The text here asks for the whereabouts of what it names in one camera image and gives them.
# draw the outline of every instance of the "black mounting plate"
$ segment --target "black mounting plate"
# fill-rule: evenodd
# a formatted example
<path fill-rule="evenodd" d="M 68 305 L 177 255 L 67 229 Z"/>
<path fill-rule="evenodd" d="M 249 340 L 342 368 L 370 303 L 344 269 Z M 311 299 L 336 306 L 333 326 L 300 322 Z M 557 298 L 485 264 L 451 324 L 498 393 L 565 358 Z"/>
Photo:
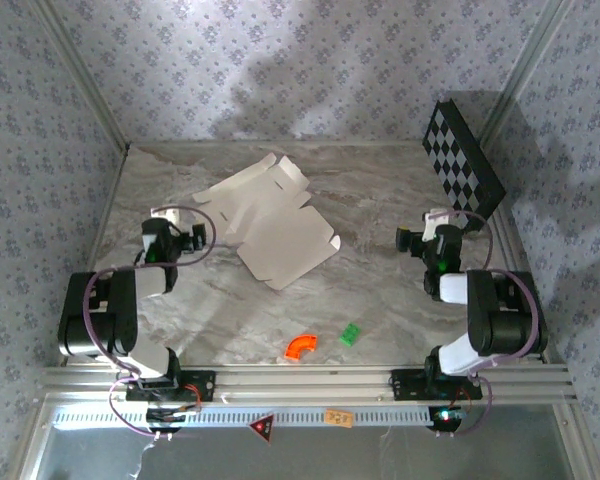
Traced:
<path fill-rule="evenodd" d="M 482 398 L 482 389 L 471 383 L 467 377 L 439 375 L 429 386 L 424 369 L 401 368 L 391 370 L 389 380 L 393 388 L 393 399 L 397 402 L 408 400 L 447 400 L 452 402 L 459 389 L 464 389 L 471 400 Z"/>
<path fill-rule="evenodd" d="M 195 403 L 196 394 L 184 388 L 185 385 L 194 385 L 200 392 L 200 401 L 213 401 L 213 392 L 216 386 L 216 372 L 213 370 L 182 370 L 180 388 L 161 389 L 158 391 L 141 390 L 134 383 L 127 385 L 128 402 L 175 402 Z"/>

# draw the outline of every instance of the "checkerboard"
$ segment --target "checkerboard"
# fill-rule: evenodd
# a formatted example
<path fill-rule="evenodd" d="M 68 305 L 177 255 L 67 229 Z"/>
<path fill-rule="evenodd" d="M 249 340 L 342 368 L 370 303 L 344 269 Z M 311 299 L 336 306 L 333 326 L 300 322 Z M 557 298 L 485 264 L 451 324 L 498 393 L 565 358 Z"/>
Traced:
<path fill-rule="evenodd" d="M 453 100 L 436 104 L 422 145 L 454 210 L 488 219 L 505 190 Z M 477 218 L 458 218 L 465 231 L 482 228 Z"/>

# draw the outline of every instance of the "orange curved block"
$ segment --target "orange curved block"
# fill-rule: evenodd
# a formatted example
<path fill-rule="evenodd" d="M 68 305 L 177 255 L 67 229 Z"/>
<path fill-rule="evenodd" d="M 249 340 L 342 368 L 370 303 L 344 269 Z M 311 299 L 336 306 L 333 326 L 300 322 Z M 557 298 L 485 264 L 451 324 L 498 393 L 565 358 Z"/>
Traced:
<path fill-rule="evenodd" d="M 313 352 L 318 344 L 318 337 L 315 335 L 300 335 L 289 343 L 287 351 L 284 352 L 284 358 L 289 360 L 300 360 L 300 355 L 304 350 Z"/>

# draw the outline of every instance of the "floral wallpaper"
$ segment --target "floral wallpaper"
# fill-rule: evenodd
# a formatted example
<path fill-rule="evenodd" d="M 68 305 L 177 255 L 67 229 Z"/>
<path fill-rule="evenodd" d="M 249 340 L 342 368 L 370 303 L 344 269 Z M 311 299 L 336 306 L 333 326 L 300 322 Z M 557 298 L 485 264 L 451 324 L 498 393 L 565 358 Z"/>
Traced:
<path fill-rule="evenodd" d="M 27 4 L 0 0 L 0 478 L 119 158 Z"/>
<path fill-rule="evenodd" d="M 575 2 L 490 158 L 600 454 L 600 0 Z"/>
<path fill-rule="evenodd" d="M 55 0 L 131 142 L 477 134 L 544 2 Z"/>

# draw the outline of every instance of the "glass panel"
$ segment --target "glass panel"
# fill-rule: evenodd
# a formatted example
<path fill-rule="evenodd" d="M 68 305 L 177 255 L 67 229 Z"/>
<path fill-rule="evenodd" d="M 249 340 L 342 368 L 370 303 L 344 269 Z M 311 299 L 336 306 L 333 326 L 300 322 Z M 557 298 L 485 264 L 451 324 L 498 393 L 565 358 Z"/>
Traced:
<path fill-rule="evenodd" d="M 465 420 L 476 420 L 474 409 Z M 205 479 L 573 478 L 552 410 L 496 407 L 466 437 L 423 427 L 280 427 L 271 445 L 248 428 L 191 428 L 153 443 L 128 430 L 54 430 L 38 476 Z"/>

